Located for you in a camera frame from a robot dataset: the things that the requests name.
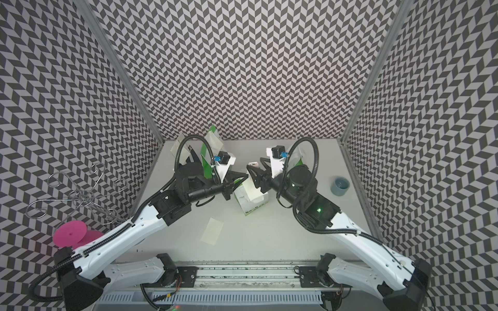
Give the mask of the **green white tea bag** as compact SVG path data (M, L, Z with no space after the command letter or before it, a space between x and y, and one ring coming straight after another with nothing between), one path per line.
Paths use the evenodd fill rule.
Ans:
M260 189L255 188L254 182L249 178L234 190L234 195L242 212L246 216L269 201L269 194L263 194Z
M287 169L290 170L295 166L303 164L303 152L300 145L304 142L304 138L298 139L291 146L287 154Z
M211 153L214 156L217 156L223 148L223 140L220 138L219 131L215 125L210 126L204 139L206 140L207 145L203 143L200 150L203 173L206 179L212 179L213 171L211 168L211 156L208 147L210 147Z

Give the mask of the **navy and cream tote bag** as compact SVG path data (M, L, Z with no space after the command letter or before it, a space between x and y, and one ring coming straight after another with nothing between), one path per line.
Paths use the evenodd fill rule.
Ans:
M171 148L171 154L174 158L176 158L176 154L178 153L178 149L180 147L180 144L184 139L185 139L185 135L182 133L180 133L179 136L176 138L176 140ZM179 158L180 165L185 165L186 163L194 162L193 147L190 145L189 142L184 143L181 150L182 151L180 153L180 158Z

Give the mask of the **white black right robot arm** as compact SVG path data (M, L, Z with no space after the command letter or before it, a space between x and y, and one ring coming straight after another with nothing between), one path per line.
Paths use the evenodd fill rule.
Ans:
M365 263L359 266L327 253L316 266L320 282L362 290L382 300L389 310L421 310L429 299L432 266L392 250L318 193L320 153L316 141L301 138L280 159L283 167L278 175L273 175L266 159L262 159L262 167L247 165L255 188L262 193L276 191L276 198L289 202L294 219L306 231L336 240Z

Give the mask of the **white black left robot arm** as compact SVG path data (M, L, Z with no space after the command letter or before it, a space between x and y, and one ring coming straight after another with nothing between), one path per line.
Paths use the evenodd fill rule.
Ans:
M201 161L180 163L182 148L192 139L206 146L211 178L205 177ZM176 266L166 253L135 263L114 261L188 214L192 203L201 200L209 203L218 194L229 200L234 190L248 179L247 174L230 170L233 158L227 152L214 154L205 137L185 137L175 155L172 178L115 229L75 250L68 247L58 250L54 255L55 265L29 286L28 298L39 303L63 301L66 310L84 310L114 290L158 281L172 284Z

